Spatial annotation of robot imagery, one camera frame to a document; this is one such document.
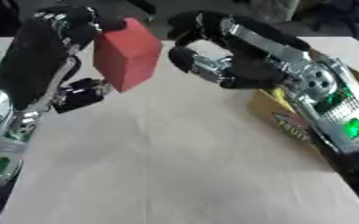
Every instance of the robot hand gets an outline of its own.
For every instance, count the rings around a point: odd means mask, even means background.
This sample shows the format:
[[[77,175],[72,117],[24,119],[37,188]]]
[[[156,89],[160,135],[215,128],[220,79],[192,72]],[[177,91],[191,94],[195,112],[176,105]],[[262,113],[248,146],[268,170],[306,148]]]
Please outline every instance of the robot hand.
[[[282,88],[313,143],[359,196],[359,83],[344,63],[247,17],[193,11],[169,23],[176,40],[169,58],[182,71],[225,88]],[[234,55],[211,60],[185,48],[198,39]]]
[[[16,110],[38,102],[45,106],[61,82],[80,67],[74,56],[99,33],[125,28],[123,20],[109,22],[87,7],[56,6],[25,21],[0,62],[0,90]]]
[[[169,25],[172,30],[168,38],[176,40],[176,47],[169,52],[172,63],[186,73],[216,81],[223,88],[273,88],[284,75],[265,63],[270,50],[288,54],[276,56],[289,60],[285,57],[304,57],[310,49],[299,38],[245,16],[190,11],[172,17]],[[186,48],[199,39],[212,41],[234,56],[211,60]]]

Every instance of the green led light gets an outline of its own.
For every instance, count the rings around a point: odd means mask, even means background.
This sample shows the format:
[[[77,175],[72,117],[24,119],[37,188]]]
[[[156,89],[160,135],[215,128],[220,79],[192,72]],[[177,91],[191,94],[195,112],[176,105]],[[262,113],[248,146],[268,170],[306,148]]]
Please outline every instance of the green led light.
[[[4,173],[10,162],[7,157],[0,157],[0,175]]]
[[[351,139],[359,137],[359,120],[354,118],[344,124],[344,132]]]

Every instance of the black rubber glove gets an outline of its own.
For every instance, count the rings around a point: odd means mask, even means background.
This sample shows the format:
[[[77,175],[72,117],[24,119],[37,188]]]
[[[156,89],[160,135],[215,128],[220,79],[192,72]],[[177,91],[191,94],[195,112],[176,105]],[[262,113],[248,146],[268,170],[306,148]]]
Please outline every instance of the black rubber glove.
[[[110,23],[87,7],[38,11],[22,25],[0,62],[0,90],[10,96],[15,109],[26,109],[46,93],[75,49],[83,50],[100,32],[125,27],[123,20]]]

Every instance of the wooden block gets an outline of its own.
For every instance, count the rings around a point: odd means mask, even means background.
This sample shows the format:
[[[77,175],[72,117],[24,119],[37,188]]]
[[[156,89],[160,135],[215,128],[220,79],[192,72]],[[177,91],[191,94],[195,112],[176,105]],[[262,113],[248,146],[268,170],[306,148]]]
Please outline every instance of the wooden block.
[[[95,42],[94,66],[119,92],[153,76],[162,43],[136,19],[123,31],[107,32]]]

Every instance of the hole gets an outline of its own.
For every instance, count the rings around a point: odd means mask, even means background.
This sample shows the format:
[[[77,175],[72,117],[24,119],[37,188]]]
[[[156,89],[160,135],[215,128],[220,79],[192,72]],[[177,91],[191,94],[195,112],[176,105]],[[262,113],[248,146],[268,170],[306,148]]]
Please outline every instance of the hole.
[[[309,81],[308,85],[310,88],[313,88],[316,85],[316,83],[314,81]]]
[[[324,88],[327,88],[329,86],[329,83],[327,81],[323,81],[321,83],[321,86],[324,87]]]

